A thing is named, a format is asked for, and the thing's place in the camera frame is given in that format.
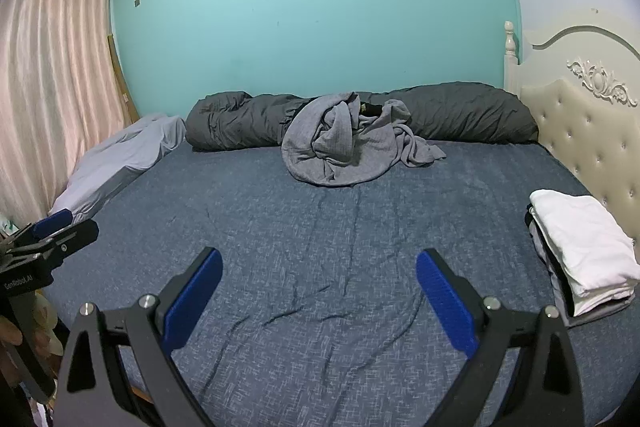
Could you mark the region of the person's left hand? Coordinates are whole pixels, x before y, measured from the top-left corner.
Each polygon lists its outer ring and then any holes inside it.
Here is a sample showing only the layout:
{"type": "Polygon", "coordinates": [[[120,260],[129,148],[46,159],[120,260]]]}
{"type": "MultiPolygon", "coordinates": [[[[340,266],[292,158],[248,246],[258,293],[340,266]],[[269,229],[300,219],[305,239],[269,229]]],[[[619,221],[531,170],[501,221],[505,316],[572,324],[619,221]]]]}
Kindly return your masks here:
{"type": "Polygon", "coordinates": [[[1,373],[6,379],[15,379],[17,369],[11,361],[6,347],[19,346],[23,336],[21,331],[5,317],[0,317],[0,340],[1,340],[1,373]]]}

